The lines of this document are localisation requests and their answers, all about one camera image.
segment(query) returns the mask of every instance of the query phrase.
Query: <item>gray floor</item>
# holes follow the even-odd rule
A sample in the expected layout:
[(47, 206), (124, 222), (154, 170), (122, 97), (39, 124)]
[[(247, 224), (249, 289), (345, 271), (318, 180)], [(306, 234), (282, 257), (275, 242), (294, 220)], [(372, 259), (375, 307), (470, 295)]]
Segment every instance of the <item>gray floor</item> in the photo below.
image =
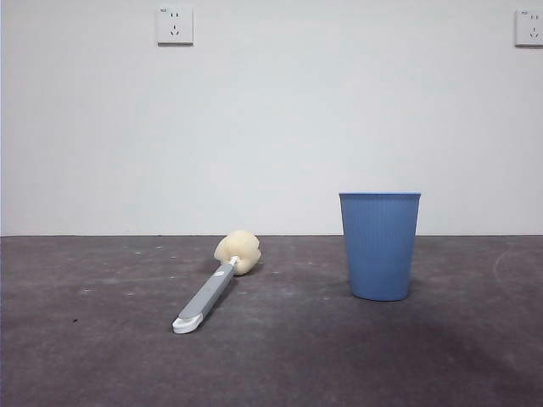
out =
[(2, 239), (2, 406), (543, 405), (543, 237), (419, 237), (407, 299), (341, 237), (263, 237), (196, 331), (219, 237)]

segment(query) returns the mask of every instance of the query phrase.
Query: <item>blue plastic cup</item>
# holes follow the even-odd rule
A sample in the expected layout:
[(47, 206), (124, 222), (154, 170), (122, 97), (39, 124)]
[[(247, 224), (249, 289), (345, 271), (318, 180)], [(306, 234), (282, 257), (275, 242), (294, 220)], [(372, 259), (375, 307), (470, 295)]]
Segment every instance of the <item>blue plastic cup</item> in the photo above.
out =
[(418, 192), (342, 192), (350, 289), (356, 297), (407, 296), (417, 229)]

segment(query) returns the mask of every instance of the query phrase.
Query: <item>socket plate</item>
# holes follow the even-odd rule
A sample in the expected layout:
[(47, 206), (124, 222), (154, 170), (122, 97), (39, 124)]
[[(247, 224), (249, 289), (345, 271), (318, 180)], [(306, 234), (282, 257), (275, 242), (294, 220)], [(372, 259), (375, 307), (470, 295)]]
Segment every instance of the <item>socket plate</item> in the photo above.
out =
[(518, 10), (516, 20), (515, 45), (543, 47), (543, 10)]
[(193, 44), (193, 8), (163, 7), (156, 12), (156, 42)]

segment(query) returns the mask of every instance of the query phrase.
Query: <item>yellow sponge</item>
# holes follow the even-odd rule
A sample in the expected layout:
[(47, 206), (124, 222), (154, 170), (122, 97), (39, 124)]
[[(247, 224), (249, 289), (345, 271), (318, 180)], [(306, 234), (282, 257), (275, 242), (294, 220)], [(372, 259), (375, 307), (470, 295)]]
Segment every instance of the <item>yellow sponge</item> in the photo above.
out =
[(258, 249), (260, 242), (249, 231), (233, 231), (223, 238), (213, 255), (221, 263), (228, 263), (233, 256), (238, 256), (234, 274), (242, 276), (253, 268), (262, 253)]

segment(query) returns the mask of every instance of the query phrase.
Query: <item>brush handle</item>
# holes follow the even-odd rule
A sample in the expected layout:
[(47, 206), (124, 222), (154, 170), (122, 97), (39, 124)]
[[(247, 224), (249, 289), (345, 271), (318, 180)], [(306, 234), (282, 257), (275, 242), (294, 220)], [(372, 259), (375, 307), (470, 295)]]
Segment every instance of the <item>brush handle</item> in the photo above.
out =
[(233, 275), (233, 265), (230, 263), (221, 265), (179, 313), (172, 324), (174, 332), (187, 333), (195, 330), (213, 308)]

